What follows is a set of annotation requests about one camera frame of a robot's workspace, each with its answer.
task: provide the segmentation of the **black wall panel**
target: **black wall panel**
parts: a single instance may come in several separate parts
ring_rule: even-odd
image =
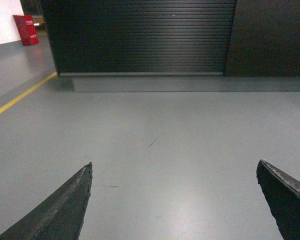
[[[225,75],[300,76],[300,0],[238,0]]]
[[[43,0],[58,72],[223,72],[236,0]]]

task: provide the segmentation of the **yellow floor line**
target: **yellow floor line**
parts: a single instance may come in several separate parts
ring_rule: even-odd
[[[17,96],[15,99],[13,99],[12,101],[8,102],[6,105],[4,105],[3,107],[0,108],[0,114],[2,114],[5,110],[7,110],[8,108],[10,108],[11,106],[13,106],[14,104],[16,104],[17,102],[19,102],[21,99],[23,99],[25,96],[27,96],[28,94],[32,93],[34,90],[36,90],[38,87],[40,87],[41,85],[43,85],[44,83],[46,83],[47,81],[49,81],[50,79],[52,79],[54,76],[56,76],[57,73],[54,72],[52,73],[50,76],[46,77],[45,79],[43,79],[41,82],[37,83],[36,85],[34,85],[33,87],[29,88],[27,91],[25,91],[24,93],[22,93],[21,95]]]

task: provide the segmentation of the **white wall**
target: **white wall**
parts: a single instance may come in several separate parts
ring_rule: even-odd
[[[0,44],[20,40],[13,15],[23,15],[20,0],[0,0]]]

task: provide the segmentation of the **red fire extinguisher box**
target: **red fire extinguisher box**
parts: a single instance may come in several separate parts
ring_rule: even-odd
[[[39,38],[31,15],[13,15],[22,44],[25,46],[39,43]]]

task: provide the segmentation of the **dark wall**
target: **dark wall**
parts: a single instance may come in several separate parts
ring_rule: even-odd
[[[225,76],[300,76],[300,0],[237,0]]]

